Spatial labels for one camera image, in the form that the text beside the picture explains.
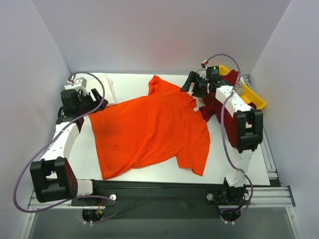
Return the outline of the orange t shirt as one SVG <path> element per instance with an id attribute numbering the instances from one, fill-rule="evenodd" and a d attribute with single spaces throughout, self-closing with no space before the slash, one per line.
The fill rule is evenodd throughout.
<path id="1" fill-rule="evenodd" d="M 175 157 L 202 176 L 210 135 L 196 100 L 159 76 L 149 92 L 89 116 L 102 178 L 117 177 Z"/>

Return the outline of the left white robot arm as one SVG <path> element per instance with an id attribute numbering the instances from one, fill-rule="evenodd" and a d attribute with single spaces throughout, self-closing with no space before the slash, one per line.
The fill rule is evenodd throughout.
<path id="1" fill-rule="evenodd" d="M 97 204 L 101 193 L 93 180 L 77 179 L 68 158 L 84 123 L 84 115 L 104 110 L 108 104 L 96 89 L 69 89 L 60 93 L 62 106 L 56 120 L 55 141 L 39 161 L 32 162 L 30 174 L 40 203 L 83 197 L 89 205 Z"/>

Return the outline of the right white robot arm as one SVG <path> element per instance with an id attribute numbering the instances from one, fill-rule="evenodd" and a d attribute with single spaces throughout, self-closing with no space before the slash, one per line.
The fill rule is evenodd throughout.
<path id="1" fill-rule="evenodd" d="M 221 124 L 223 147 L 231 166 L 225 176 L 227 187 L 221 190 L 226 203 L 233 203 L 239 197 L 236 188 L 248 183 L 251 157 L 263 140 L 263 113 L 241 98 L 243 88 L 238 71 L 222 75 L 219 66 L 205 65 L 199 72 L 191 71 L 180 89 L 203 100 L 199 110 L 205 121 L 216 116 Z"/>

